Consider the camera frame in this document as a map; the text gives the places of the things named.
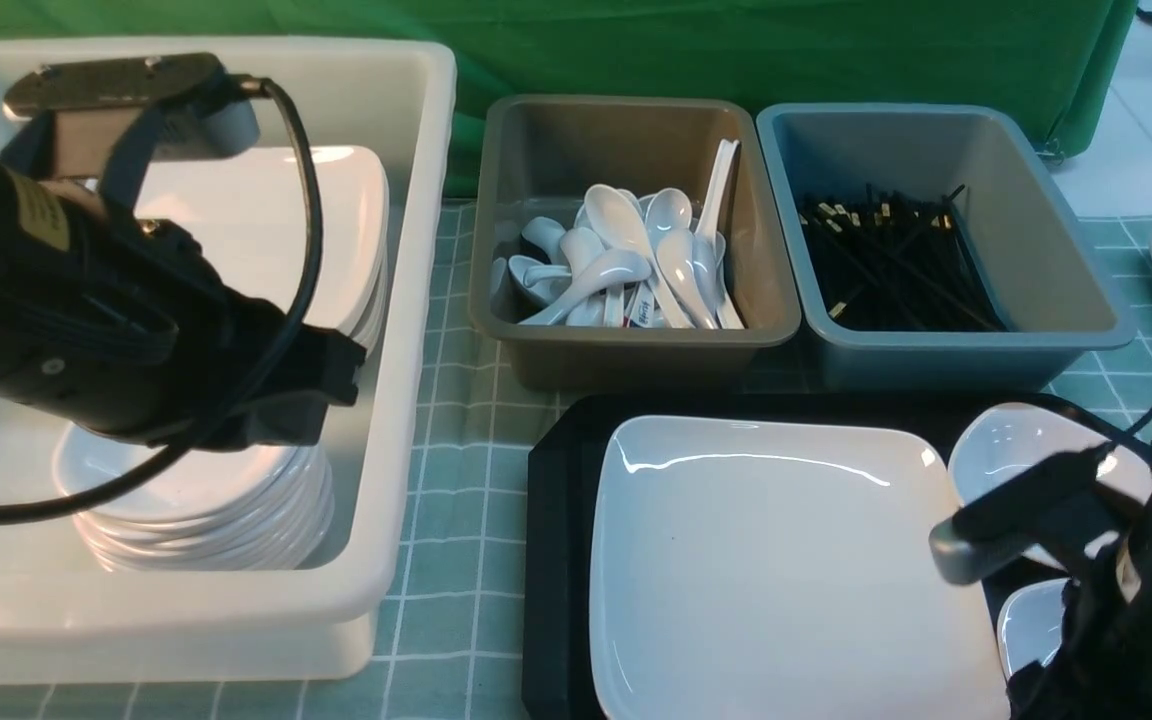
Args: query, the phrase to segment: green cloth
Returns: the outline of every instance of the green cloth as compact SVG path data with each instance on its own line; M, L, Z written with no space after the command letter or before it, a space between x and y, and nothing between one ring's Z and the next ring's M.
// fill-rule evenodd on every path
M447 194L517 92L988 105L1083 151L1135 0L0 0L0 38L324 35L441 41L460 82ZM242 68L234 68L241 73Z

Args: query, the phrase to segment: white bowl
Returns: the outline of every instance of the white bowl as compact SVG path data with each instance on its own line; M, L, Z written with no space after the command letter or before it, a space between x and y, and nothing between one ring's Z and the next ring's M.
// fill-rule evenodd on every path
M937 452L884 429L628 420L602 462L590 652L616 720L1005 720L990 613L927 532Z
M1002 602L998 612L998 660L1008 679L1032 661L1046 666L1060 650L1062 589L1064 579L1047 579L1021 588Z
M967 505L986 495L1016 475L1023 473L1039 460L1061 450L1085 450L1101 445L1106 437L1064 416L1024 402L1007 402L991 407L964 430L950 454L950 477L958 493L958 505ZM1135 452L1120 447L1101 463L1097 475L1124 495L1146 502L1152 493L1149 464ZM1089 556L1116 533L1106 533L1089 543ZM1046 550L1033 546L1025 558L1049 568L1062 569Z

